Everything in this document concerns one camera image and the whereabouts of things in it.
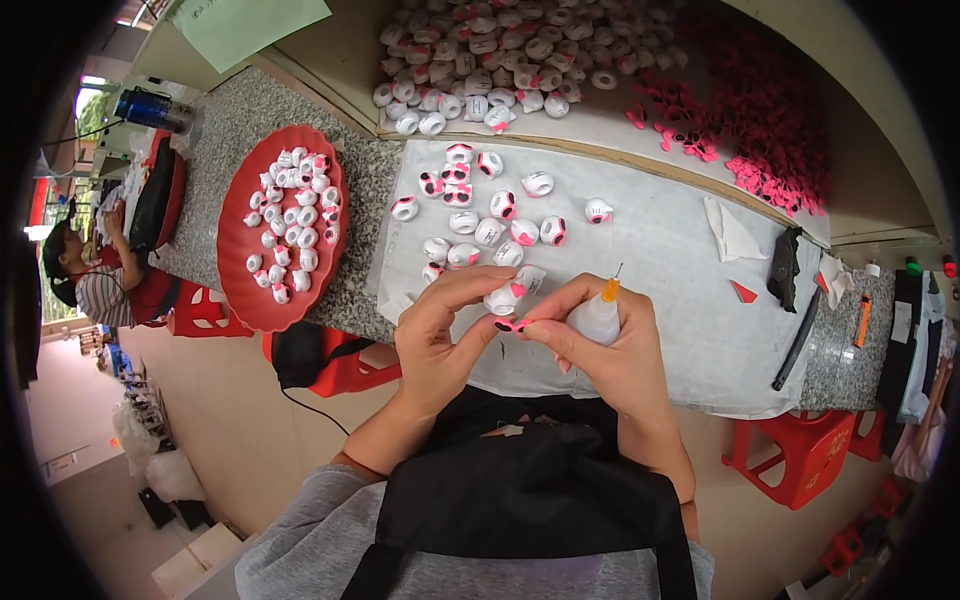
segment translucent plastic bottle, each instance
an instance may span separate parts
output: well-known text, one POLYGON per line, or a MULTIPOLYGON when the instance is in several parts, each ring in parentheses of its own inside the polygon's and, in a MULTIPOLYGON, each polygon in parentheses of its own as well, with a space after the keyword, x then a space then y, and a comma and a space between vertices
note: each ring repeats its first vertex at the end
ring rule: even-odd
POLYGON ((611 277, 602 294, 570 311, 566 324, 597 344, 609 346, 615 342, 620 335, 620 316, 616 312, 616 291, 619 287, 620 280, 616 276, 611 277))

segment hand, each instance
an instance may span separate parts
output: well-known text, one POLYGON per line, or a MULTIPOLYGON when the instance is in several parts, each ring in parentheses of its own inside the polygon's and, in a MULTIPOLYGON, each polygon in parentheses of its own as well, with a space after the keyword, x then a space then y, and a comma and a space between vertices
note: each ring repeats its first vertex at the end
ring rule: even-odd
POLYGON ((104 215, 104 233, 111 239, 122 238, 123 222, 123 203, 117 203, 113 210, 104 215))
POLYGON ((669 407, 660 334, 649 298, 624 287, 617 292, 620 337, 608 347, 587 339, 564 323, 570 311, 603 292, 607 281, 580 274, 533 307, 520 337, 553 351, 561 372, 576 366, 589 376, 603 399, 619 413, 642 416, 657 403, 669 407))
POLYGON ((403 311, 394 334, 403 370, 403 395, 439 413, 467 386, 470 370, 499 329, 488 314, 470 326, 459 342, 450 341, 453 314, 481 301, 516 276, 512 267, 467 267, 444 273, 403 311))

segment black apron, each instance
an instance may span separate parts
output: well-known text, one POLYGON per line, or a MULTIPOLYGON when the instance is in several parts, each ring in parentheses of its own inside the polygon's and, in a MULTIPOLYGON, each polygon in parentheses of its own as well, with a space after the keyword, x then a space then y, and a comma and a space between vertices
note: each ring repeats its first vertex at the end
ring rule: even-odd
POLYGON ((619 455, 610 406, 467 387, 391 473, 374 543, 341 597, 388 598, 409 552, 559 559, 641 548, 657 553, 661 598, 696 599, 673 484, 619 455))

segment red tray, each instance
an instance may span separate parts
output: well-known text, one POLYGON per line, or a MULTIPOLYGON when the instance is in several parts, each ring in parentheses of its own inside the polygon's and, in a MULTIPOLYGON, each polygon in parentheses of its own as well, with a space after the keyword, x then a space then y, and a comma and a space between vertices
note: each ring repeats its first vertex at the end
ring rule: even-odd
MULTIPOLYGON (((283 200, 280 202, 284 210, 298 205, 294 198, 294 194, 298 192, 298 189, 284 190, 283 200)), ((316 303, 336 274, 340 255, 347 242, 349 198, 343 169, 337 162, 333 146, 326 141, 322 132, 306 125, 290 125, 271 133, 253 147, 233 175, 217 223, 217 273, 220 276, 220 286, 227 296, 227 304, 241 323, 255 331, 285 331, 291 324, 302 319, 307 309, 316 303), (243 218, 250 212, 250 196, 260 189, 259 175, 270 168, 280 151, 293 150, 298 146, 330 157, 331 165, 327 175, 330 177, 330 184, 340 188, 341 196, 340 239, 336 246, 330 248, 323 240, 323 224, 318 224, 316 229, 321 239, 314 249, 320 258, 320 264, 317 270, 310 274, 310 291, 294 292, 288 303, 277 304, 271 289, 259 287, 246 266, 247 257, 254 253, 263 254, 264 268, 270 268, 274 264, 273 251, 265 249, 260 243, 260 234, 267 224, 249 228, 243 218)), ((287 267, 287 276, 283 282, 293 290, 291 273, 300 263, 300 249, 292 248, 291 251, 294 261, 287 267)))

